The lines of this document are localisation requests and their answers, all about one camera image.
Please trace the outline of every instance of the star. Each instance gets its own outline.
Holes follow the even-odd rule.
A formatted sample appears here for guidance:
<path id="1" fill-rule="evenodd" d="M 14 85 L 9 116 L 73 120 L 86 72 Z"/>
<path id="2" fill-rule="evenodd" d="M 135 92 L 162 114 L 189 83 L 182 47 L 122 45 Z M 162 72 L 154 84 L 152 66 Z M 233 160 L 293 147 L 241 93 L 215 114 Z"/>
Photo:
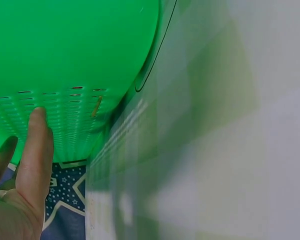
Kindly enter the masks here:
<path id="1" fill-rule="evenodd" d="M 54 178 L 56 184 L 53 187 L 50 186 L 50 195 L 45 202 L 48 208 L 45 211 L 43 229 L 46 229 L 54 221 L 61 206 L 82 216 L 85 214 L 83 211 L 85 208 L 85 197 L 80 192 L 80 189 L 84 189 L 85 168 L 81 167 L 81 170 L 79 170 L 77 166 L 70 166 L 67 169 L 62 169 L 59 163 L 54 163 L 53 169 L 58 174 L 58 177 Z"/>

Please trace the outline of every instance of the finger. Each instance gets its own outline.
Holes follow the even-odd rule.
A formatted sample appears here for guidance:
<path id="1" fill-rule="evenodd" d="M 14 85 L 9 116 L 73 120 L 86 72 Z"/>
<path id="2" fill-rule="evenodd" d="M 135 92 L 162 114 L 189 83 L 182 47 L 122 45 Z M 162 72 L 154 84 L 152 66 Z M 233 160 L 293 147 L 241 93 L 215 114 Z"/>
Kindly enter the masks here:
<path id="1" fill-rule="evenodd" d="M 36 108 L 30 115 L 28 135 L 20 161 L 15 187 L 39 221 L 43 220 L 45 198 L 52 173 L 53 139 L 47 126 L 46 110 Z"/>
<path id="2" fill-rule="evenodd" d="M 16 177 L 17 177 L 17 174 L 18 174 L 19 166 L 20 166 L 20 162 L 19 162 L 18 166 L 16 166 L 12 178 L 5 181 L 4 183 L 2 183 L 0 185 L 0 190 L 8 191 L 8 190 L 16 188 Z"/>
<path id="3" fill-rule="evenodd" d="M 5 170 L 15 153 L 17 143 L 18 138 L 16 136 L 11 136 L 7 140 L 5 140 L 0 147 L 0 179 L 5 173 Z"/>

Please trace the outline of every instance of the hand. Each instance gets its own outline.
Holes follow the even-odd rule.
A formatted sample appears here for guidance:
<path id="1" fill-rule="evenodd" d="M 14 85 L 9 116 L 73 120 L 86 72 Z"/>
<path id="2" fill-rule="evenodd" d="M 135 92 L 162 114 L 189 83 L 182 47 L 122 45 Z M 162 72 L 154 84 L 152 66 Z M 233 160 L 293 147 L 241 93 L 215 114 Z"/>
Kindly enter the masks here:
<path id="1" fill-rule="evenodd" d="M 0 148 L 0 179 L 18 142 L 9 137 Z M 17 174 L 0 186 L 0 240 L 39 240 L 49 193 L 53 133 L 44 108 L 30 115 L 28 134 Z"/>

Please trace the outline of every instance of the white wall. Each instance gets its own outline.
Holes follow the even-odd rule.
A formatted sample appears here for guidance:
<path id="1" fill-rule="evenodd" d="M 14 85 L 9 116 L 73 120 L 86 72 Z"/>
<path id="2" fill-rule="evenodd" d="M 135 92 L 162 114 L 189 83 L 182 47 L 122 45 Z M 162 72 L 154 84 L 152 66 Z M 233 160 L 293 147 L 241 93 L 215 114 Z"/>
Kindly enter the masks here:
<path id="1" fill-rule="evenodd" d="M 178 0 L 131 95 L 87 168 L 87 239 L 300 239 L 300 0 Z"/>

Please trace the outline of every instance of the curved black line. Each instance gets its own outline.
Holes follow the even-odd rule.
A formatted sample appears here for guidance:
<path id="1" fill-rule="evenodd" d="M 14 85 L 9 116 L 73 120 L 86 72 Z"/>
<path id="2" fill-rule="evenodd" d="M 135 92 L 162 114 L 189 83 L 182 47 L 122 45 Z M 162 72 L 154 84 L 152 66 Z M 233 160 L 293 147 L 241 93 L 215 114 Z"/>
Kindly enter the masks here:
<path id="1" fill-rule="evenodd" d="M 153 70 L 153 68 L 154 68 L 154 65 L 155 65 L 156 60 L 157 60 L 157 58 L 158 58 L 158 55 L 159 55 L 159 53 L 160 53 L 162 44 L 163 44 L 164 41 L 165 41 L 165 38 L 166 38 L 166 35 L 167 35 L 167 32 L 168 32 L 168 29 L 169 29 L 169 26 L 170 26 L 172 17 L 173 17 L 173 15 L 174 15 L 174 12 L 175 12 L 175 9 L 176 9 L 176 6 L 177 6 L 177 2 L 178 2 L 178 0 L 175 0 L 174 6 L 173 6 L 173 9 L 172 9 L 172 13 L 171 13 L 171 16 L 170 16 L 168 25 L 166 26 L 166 30 L 165 30 L 165 33 L 164 33 L 164 35 L 163 35 L 162 41 L 161 41 L 161 43 L 160 43 L 158 52 L 156 53 L 156 56 L 155 56 L 155 58 L 154 58 L 154 61 L 153 61 L 152 66 L 151 66 L 151 68 L 150 68 L 150 71 L 149 71 L 148 75 L 146 76 L 146 79 L 144 80 L 144 82 L 143 82 L 143 84 L 142 84 L 142 86 L 141 86 L 140 89 L 137 89 L 137 86 L 136 86 L 136 79 L 134 79 L 134 90 L 135 90 L 136 93 L 140 93 L 140 92 L 142 91 L 142 89 L 143 89 L 144 86 L 146 85 L 146 82 L 147 82 L 147 80 L 148 80 L 148 78 L 149 78 L 149 76 L 150 76 L 150 74 L 151 74 L 151 72 L 152 72 L 152 70 Z"/>

